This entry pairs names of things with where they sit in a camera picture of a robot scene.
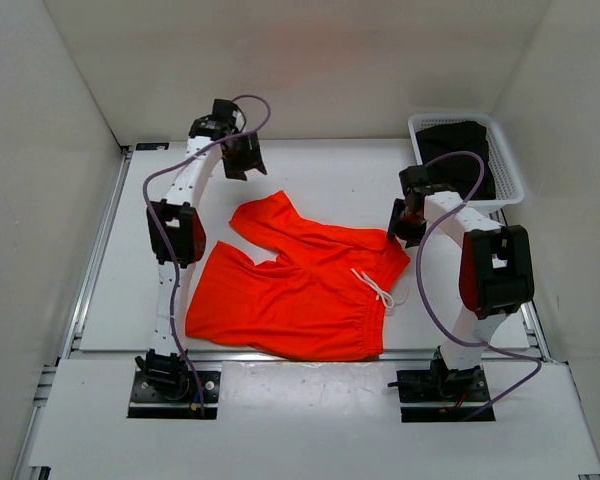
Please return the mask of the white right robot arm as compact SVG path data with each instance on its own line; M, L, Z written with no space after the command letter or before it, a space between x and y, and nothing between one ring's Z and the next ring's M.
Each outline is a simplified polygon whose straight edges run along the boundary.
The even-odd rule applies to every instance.
M450 400L477 378L484 351L526 360L491 344L501 324L534 295L525 228L503 226L477 210L446 184L433 183L423 165L399 173L403 197L394 201L388 236L416 247L416 284L434 324L446 340L430 363L426 386ZM451 330L436 317L422 276L425 243L440 228L461 249L458 288L462 307Z

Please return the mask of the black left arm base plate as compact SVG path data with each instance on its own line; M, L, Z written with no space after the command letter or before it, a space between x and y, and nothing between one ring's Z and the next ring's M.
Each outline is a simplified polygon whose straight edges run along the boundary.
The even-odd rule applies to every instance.
M159 386L139 369L131 387L127 417L153 420L215 420L221 390L221 371L198 372L202 390L192 376L175 388Z

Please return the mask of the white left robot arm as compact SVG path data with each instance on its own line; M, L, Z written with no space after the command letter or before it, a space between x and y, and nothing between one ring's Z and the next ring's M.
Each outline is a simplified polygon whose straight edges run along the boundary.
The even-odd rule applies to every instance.
M183 344L191 280L206 249L202 195L217 165L230 180L245 181L252 170L267 173L258 131L270 115L269 103L257 95L216 99L209 114L193 121L184 160L150 174L142 184L159 290L153 337L136 364L146 384L170 402L200 404L203 396Z

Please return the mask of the orange shorts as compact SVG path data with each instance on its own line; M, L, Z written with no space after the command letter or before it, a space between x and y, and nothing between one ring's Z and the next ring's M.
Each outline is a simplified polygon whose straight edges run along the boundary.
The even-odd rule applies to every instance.
M242 204L230 225L276 257L255 263L217 242L185 317L188 337L303 361L383 352L380 295L410 263L397 240L378 229L305 219L283 191Z

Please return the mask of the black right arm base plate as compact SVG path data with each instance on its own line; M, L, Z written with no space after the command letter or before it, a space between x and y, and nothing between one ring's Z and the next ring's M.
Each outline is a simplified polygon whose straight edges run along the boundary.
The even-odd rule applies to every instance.
M468 378L436 383L429 370L398 370L387 387L398 392L402 423L494 422L482 368Z

